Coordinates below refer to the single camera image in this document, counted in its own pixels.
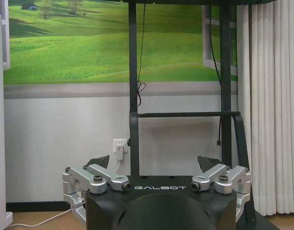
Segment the tree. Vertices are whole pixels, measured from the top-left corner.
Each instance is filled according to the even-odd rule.
[[[42,17],[47,18],[48,13],[52,7],[53,0],[43,0],[42,1]]]
[[[70,14],[76,15],[78,7],[82,5],[84,0],[68,0],[70,6]]]

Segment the silver metal arm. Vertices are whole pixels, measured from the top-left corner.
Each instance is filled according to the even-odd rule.
[[[230,194],[232,190],[237,193],[236,222],[244,211],[244,205],[250,201],[251,173],[248,169],[237,166],[227,170],[223,164],[218,164],[205,173],[193,176],[192,188],[194,191],[210,189],[214,182],[215,190],[221,194]]]
[[[87,171],[94,175],[102,176],[115,191],[128,191],[131,189],[127,176],[115,174],[111,170],[105,169],[97,164],[90,165]]]
[[[71,206],[71,211],[82,222],[86,222],[86,211],[82,198],[90,190],[93,194],[104,193],[107,183],[115,191],[128,191],[131,184],[127,176],[118,175],[97,164],[84,168],[66,168],[63,173],[64,200]]]
[[[206,191],[220,175],[226,174],[227,168],[224,164],[218,164],[205,173],[198,174],[192,178],[192,188],[194,191]]]
[[[64,200],[69,202],[71,212],[75,215],[75,217],[81,220],[83,223],[86,222],[86,212],[83,207],[83,202],[81,197],[77,193],[73,194],[64,194]]]
[[[232,193],[232,188],[243,177],[246,176],[246,168],[236,166],[231,169],[226,175],[221,175],[215,180],[215,190],[221,194]]]

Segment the horizontal bar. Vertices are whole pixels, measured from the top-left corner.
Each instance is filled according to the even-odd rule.
[[[210,19],[209,18],[204,19],[204,23],[209,25]],[[219,24],[220,24],[219,20],[211,19],[211,25],[219,26]],[[237,27],[237,24],[234,22],[230,22],[230,27],[235,29]]]
[[[148,113],[139,114],[140,118],[151,118],[151,117],[209,117],[209,116],[237,116],[240,112],[193,112],[193,113]]]
[[[169,5],[250,5],[265,4],[274,0],[108,0],[120,2],[135,2],[140,4],[169,4]]]

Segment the black cable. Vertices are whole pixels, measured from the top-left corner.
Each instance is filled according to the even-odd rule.
[[[142,98],[140,93],[146,88],[146,83],[141,82],[139,80],[139,77],[141,75],[141,70],[142,70],[143,44],[144,44],[144,36],[145,36],[145,12],[146,12],[146,4],[144,4],[144,12],[143,12],[143,35],[142,35],[142,44],[141,44],[140,67],[139,67],[137,82],[136,82],[137,84],[136,94],[138,96],[138,104],[136,105],[137,107],[139,107],[142,104]]]
[[[218,82],[220,84],[221,83],[220,75],[219,75],[219,71],[217,69],[217,63],[216,63],[216,59],[215,59],[215,55],[214,55],[213,42],[212,42],[212,4],[210,4],[209,18],[210,18],[210,26],[209,26],[209,28],[210,28],[210,46],[211,46],[212,57],[213,57],[214,65],[215,65],[216,74],[217,74],[217,77],[218,77]],[[222,145],[222,142],[220,140],[221,126],[222,126],[222,117],[220,117],[220,119],[219,119],[218,140],[217,140],[217,146],[218,147],[220,147]]]
[[[217,68],[217,63],[216,63],[216,59],[215,59],[215,55],[214,55],[214,49],[213,49],[213,42],[212,42],[212,4],[210,5],[210,46],[211,46],[211,51],[212,51],[212,56],[213,56],[213,61],[214,61],[214,65],[215,65],[215,70],[216,70],[216,74],[217,74],[217,77],[218,77],[218,82],[220,84],[220,75],[219,75],[219,72],[218,72],[218,68]]]

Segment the wall outlet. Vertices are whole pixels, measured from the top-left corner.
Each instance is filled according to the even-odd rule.
[[[127,141],[128,139],[113,139],[113,153],[116,153],[116,146],[123,146],[124,153],[127,153],[128,152]]]

